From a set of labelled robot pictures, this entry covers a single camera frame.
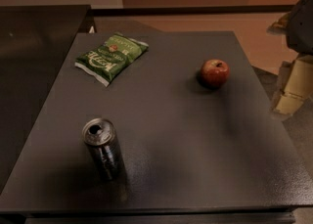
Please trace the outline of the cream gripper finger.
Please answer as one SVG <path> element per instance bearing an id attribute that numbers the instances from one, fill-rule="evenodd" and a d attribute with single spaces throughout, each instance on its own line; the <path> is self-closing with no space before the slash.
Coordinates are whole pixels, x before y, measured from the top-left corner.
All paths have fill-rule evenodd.
<path id="1" fill-rule="evenodd" d="M 299 54 L 291 63 L 282 62 L 272 111 L 293 115 L 313 94 L 313 56 Z"/>

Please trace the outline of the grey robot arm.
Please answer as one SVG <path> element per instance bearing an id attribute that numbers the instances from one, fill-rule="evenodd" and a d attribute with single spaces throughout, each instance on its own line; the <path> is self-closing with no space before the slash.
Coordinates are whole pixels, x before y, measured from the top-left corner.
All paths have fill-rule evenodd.
<path id="1" fill-rule="evenodd" d="M 291 62 L 282 62 L 272 111 L 293 115 L 313 93 L 313 0 L 299 0 L 288 13 L 286 40 L 297 53 Z"/>

